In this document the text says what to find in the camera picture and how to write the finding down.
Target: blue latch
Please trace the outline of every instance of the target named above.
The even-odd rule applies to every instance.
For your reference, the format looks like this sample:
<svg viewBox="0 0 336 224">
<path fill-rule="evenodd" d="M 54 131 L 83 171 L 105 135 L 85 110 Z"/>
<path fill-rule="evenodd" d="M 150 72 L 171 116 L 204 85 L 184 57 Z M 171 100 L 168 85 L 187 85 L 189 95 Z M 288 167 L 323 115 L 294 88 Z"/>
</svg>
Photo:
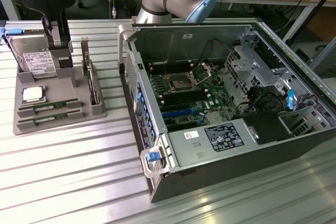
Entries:
<svg viewBox="0 0 336 224">
<path fill-rule="evenodd" d="M 148 162 L 159 161 L 161 159 L 160 152 L 150 152 L 146 158 Z"/>
<path fill-rule="evenodd" d="M 294 109 L 293 100 L 294 100 L 294 89 L 291 89 L 289 90 L 289 93 L 288 93 L 288 102 L 287 102 L 287 107 L 290 110 Z"/>
<path fill-rule="evenodd" d="M 23 34 L 23 30 L 21 28 L 10 29 L 8 30 L 8 35 L 21 35 Z"/>
<path fill-rule="evenodd" d="M 137 98 L 137 101 L 138 101 L 138 102 L 140 101 L 141 97 L 142 97 L 142 93 L 140 92 L 140 93 L 138 94 L 138 98 Z"/>
</svg>

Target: table leg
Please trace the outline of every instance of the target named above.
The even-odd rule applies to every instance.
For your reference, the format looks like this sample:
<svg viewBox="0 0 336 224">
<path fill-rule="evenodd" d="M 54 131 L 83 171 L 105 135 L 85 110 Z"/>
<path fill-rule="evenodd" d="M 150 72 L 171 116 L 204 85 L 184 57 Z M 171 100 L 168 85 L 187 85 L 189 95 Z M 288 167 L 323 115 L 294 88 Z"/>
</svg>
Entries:
<svg viewBox="0 0 336 224">
<path fill-rule="evenodd" d="M 20 20 L 20 14 L 12 0 L 1 0 L 9 20 Z"/>
<path fill-rule="evenodd" d="M 315 6 L 316 6 L 316 4 L 311 4 L 311 5 L 306 6 L 303 9 L 301 14 L 297 18 L 297 20 L 294 22 L 292 27 L 289 29 L 289 31 L 287 32 L 287 34 L 283 38 L 284 42 L 286 42 L 287 39 L 290 39 L 296 33 L 296 31 L 300 28 L 300 26 L 303 24 L 303 22 L 306 20 L 306 18 L 309 16 L 309 14 L 313 11 Z"/>
<path fill-rule="evenodd" d="M 231 12 L 231 8 L 232 8 L 232 6 L 233 6 L 233 3 L 230 3 L 230 5 L 229 5 L 229 7 L 228 7 L 228 9 L 227 9 L 229 12 Z"/>
</svg>

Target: slotted metal surface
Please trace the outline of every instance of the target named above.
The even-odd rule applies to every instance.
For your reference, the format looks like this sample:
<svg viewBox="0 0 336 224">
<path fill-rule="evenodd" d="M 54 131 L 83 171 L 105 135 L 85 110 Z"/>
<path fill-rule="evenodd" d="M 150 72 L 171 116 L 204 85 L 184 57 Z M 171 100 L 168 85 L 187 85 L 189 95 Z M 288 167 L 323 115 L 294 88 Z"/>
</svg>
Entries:
<svg viewBox="0 0 336 224">
<path fill-rule="evenodd" d="M 117 25 L 69 23 L 75 63 L 80 38 L 90 39 L 108 116 L 35 134 L 12 133 L 16 62 L 0 46 L 1 224 L 335 222 L 336 141 L 300 159 L 151 204 L 117 70 Z M 40 22 L 6 25 L 15 27 L 42 28 Z"/>
</svg>

